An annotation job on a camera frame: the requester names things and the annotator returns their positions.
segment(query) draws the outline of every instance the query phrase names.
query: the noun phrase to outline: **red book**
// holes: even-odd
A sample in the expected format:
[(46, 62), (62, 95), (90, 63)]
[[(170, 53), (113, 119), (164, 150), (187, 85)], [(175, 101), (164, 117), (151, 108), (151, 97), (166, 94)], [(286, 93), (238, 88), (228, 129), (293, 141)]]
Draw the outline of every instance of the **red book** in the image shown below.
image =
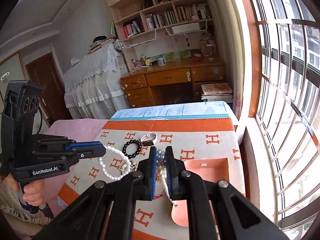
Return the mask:
[(127, 38), (129, 36), (128, 30), (127, 30), (127, 26), (123, 26), (122, 29), (124, 31), (125, 37)]

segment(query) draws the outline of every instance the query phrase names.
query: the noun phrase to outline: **human hand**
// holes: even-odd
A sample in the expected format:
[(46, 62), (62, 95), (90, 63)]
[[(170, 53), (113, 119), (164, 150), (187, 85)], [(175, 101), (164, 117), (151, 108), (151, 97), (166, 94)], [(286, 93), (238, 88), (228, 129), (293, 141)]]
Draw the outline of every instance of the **human hand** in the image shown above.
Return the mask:
[[(8, 186), (14, 191), (17, 191), (19, 189), (19, 184), (15, 181), (11, 173), (5, 179)], [(40, 179), (25, 185), (23, 188), (23, 200), (33, 206), (39, 206), (40, 204), (42, 204), (44, 197), (44, 184), (44, 179)]]

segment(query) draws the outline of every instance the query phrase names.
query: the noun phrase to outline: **pearl bracelet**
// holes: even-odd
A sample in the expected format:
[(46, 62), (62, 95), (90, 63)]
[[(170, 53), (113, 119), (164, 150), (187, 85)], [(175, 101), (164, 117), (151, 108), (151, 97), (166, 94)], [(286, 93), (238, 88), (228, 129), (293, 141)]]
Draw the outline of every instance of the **pearl bracelet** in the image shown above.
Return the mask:
[(116, 154), (119, 154), (121, 156), (121, 158), (126, 161), (128, 170), (126, 172), (123, 172), (123, 174), (120, 175), (119, 177), (113, 177), (107, 172), (106, 165), (103, 163), (102, 158), (100, 157), (100, 158), (98, 158), (98, 162), (99, 162), (99, 164), (101, 166), (103, 174), (109, 179), (121, 180), (125, 175), (129, 174), (130, 171), (131, 171), (131, 162), (130, 162), (129, 158), (127, 156), (125, 156), (122, 151), (120, 151), (120, 150), (118, 150), (118, 149), (116, 149), (114, 147), (111, 147), (110, 145), (108, 145), (108, 146), (104, 145), (104, 147), (105, 147), (106, 150), (110, 150), (110, 151), (112, 151), (112, 152), (114, 152)]

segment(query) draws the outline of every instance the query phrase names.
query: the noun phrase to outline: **white lace cloth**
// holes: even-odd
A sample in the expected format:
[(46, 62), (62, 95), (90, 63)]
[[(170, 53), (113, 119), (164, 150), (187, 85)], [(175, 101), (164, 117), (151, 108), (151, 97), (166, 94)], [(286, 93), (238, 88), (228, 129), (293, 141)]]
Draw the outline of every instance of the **white lace cloth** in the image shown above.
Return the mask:
[(123, 56), (108, 44), (64, 74), (65, 103), (74, 119), (109, 119), (129, 104), (120, 77), (128, 73)]

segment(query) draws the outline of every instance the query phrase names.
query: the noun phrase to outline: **mug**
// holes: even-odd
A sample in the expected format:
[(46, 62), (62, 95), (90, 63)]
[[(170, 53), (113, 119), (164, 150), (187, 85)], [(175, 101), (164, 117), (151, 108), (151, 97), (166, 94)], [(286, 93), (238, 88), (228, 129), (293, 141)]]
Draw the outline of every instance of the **mug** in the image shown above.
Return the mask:
[(167, 62), (165, 61), (165, 59), (163, 57), (158, 59), (158, 65), (160, 67), (167, 65)]

